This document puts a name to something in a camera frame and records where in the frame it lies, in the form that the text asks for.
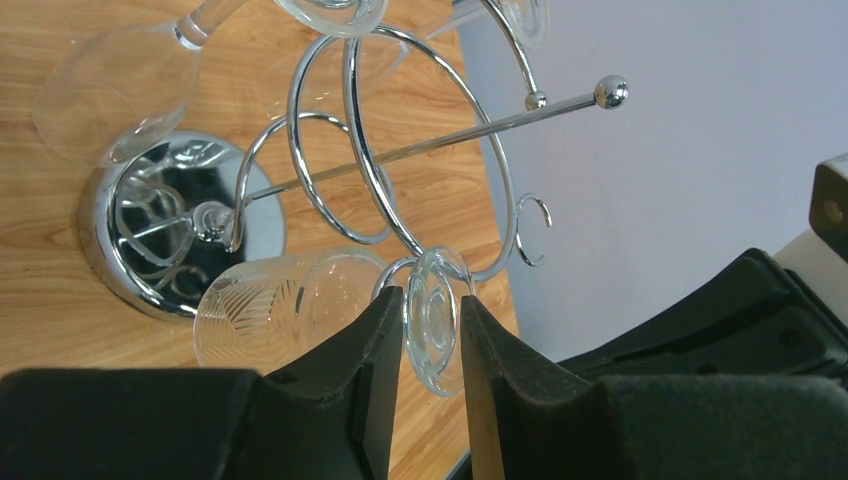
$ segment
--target round metal base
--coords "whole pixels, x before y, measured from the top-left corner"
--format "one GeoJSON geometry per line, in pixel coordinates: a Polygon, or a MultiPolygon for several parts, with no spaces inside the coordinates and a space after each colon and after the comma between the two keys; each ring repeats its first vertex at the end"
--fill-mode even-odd
{"type": "MultiPolygon", "coordinates": [[[[98,169],[79,206],[79,232],[91,266],[116,295],[142,312],[190,323],[203,293],[227,268],[285,250],[279,200],[245,210],[241,248],[192,234],[192,209],[206,201],[233,206],[244,152],[200,132],[180,131],[125,165],[98,169]]],[[[247,191],[271,186],[259,165],[247,191]]]]}

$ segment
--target chrome stand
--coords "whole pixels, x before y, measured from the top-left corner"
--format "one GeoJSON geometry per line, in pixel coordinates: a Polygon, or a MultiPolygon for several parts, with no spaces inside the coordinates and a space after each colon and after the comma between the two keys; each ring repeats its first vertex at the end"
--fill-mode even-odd
{"type": "MultiPolygon", "coordinates": [[[[374,154],[360,121],[359,38],[345,40],[342,74],[345,119],[301,108],[302,92],[315,59],[330,44],[340,41],[334,37],[320,37],[306,50],[295,71],[287,116],[266,127],[246,153],[219,138],[179,132],[125,167],[99,170],[95,174],[80,206],[80,235],[89,261],[104,283],[118,296],[156,318],[191,319],[205,289],[225,269],[239,262],[283,252],[285,223],[279,201],[247,207],[256,200],[297,187],[303,188],[321,216],[344,237],[373,245],[393,232],[414,256],[421,255],[425,247],[395,208],[392,184],[382,165],[484,136],[494,148],[503,179],[507,226],[497,258],[491,265],[474,272],[474,280],[484,282],[497,275],[515,249],[526,264],[540,265],[544,257],[532,258],[524,251],[519,236],[519,214],[527,202],[533,202],[541,208],[548,226],[551,216],[538,195],[531,193],[516,198],[509,164],[497,134],[595,105],[614,109],[628,97],[627,82],[618,76],[604,77],[592,93],[548,104],[547,96],[536,86],[524,49],[503,12],[495,0],[482,1],[501,26],[523,73],[527,89],[526,112],[491,121],[471,88],[444,57],[411,34],[380,25],[374,34],[402,42],[435,62],[463,92],[480,125],[374,154]],[[304,119],[327,122],[346,132],[356,163],[312,175],[302,148],[300,122],[304,119]],[[298,180],[272,186],[256,165],[256,157],[268,139],[283,129],[288,134],[298,180]],[[320,180],[357,170],[387,223],[386,228],[376,234],[357,232],[345,225],[327,207],[316,188],[320,180]]],[[[408,259],[396,262],[393,271],[408,263],[408,259]]]]}

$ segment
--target clear glass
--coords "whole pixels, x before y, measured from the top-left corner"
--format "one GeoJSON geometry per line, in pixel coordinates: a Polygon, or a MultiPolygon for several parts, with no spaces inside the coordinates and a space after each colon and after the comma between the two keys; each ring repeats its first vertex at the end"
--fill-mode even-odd
{"type": "Polygon", "coordinates": [[[197,90],[203,46],[246,0],[208,0],[174,22],[95,36],[53,71],[36,100],[41,138],[77,163],[111,166],[171,133],[197,90]]]}
{"type": "MultiPolygon", "coordinates": [[[[548,0],[498,0],[498,4],[516,29],[522,43],[529,46],[544,43],[548,32],[548,0]]],[[[410,33],[423,40],[431,40],[488,15],[480,0],[463,0],[454,5],[450,15],[421,25],[410,33]]],[[[409,48],[403,42],[383,35],[360,36],[364,37],[359,60],[360,95],[365,97],[379,88],[389,75],[400,67],[409,55],[409,48]]],[[[303,52],[297,51],[283,55],[257,80],[257,93],[269,118],[286,115],[288,88],[302,55],[303,52]]],[[[304,86],[304,110],[320,110],[339,118],[344,117],[341,107],[343,58],[342,41],[334,42],[319,54],[304,86]]]]}
{"type": "Polygon", "coordinates": [[[293,17],[326,35],[359,37],[377,27],[388,0],[274,0],[293,17]]]}
{"type": "Polygon", "coordinates": [[[198,362],[262,374],[287,365],[353,322],[385,267],[368,249],[351,246],[228,269],[197,308],[198,362]]]}
{"type": "Polygon", "coordinates": [[[475,294],[462,256],[447,247],[426,250],[409,273],[404,308],[406,348],[418,379],[436,395],[462,391],[460,302],[475,294]]]}

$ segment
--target spherical finial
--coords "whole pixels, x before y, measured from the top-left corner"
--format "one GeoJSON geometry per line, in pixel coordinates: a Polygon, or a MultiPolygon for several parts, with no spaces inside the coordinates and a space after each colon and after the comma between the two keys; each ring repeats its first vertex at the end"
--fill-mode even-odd
{"type": "Polygon", "coordinates": [[[537,108],[542,108],[548,104],[548,96],[545,92],[537,90],[524,98],[524,108],[527,111],[533,111],[537,108]]]}
{"type": "Polygon", "coordinates": [[[630,91],[627,80],[618,75],[607,75],[595,85],[595,103],[606,110],[618,108],[627,100],[630,91]]]}

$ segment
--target wooden table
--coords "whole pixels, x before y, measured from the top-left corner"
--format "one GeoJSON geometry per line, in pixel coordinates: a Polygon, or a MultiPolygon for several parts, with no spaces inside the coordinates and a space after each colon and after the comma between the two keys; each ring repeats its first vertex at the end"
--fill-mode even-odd
{"type": "MultiPolygon", "coordinates": [[[[0,0],[0,373],[29,366],[197,365],[190,327],[135,311],[90,269],[76,229],[77,203],[90,168],[43,147],[31,105],[48,72],[75,44],[114,25],[176,18],[199,3],[0,0]]],[[[447,0],[391,0],[386,22],[411,28],[449,11],[447,0]]],[[[286,55],[295,61],[315,37],[271,0],[250,0],[207,45],[200,90],[180,128],[219,135],[246,148],[268,122],[256,78],[286,55]]],[[[462,66],[455,33],[433,43],[462,66]]],[[[280,88],[284,95],[287,85],[280,88]]],[[[365,112],[377,151],[474,122],[459,90],[417,55],[365,102],[365,112]]],[[[352,161],[341,133],[316,128],[305,134],[313,172],[352,161]]],[[[294,178],[282,137],[260,158],[275,181],[294,178]]],[[[499,234],[476,143],[405,159],[389,172],[400,211],[425,244],[451,245],[476,268],[494,259],[499,234]]],[[[354,227],[370,232],[382,227],[358,174],[322,183],[321,189],[354,227]]],[[[301,192],[284,194],[282,202],[289,251],[345,242],[301,192]]],[[[406,254],[394,238],[376,250],[387,260],[406,254]]],[[[506,274],[481,286],[479,295],[515,331],[506,274]]],[[[443,478],[467,448],[464,398],[428,393],[404,359],[391,478],[443,478]]]]}

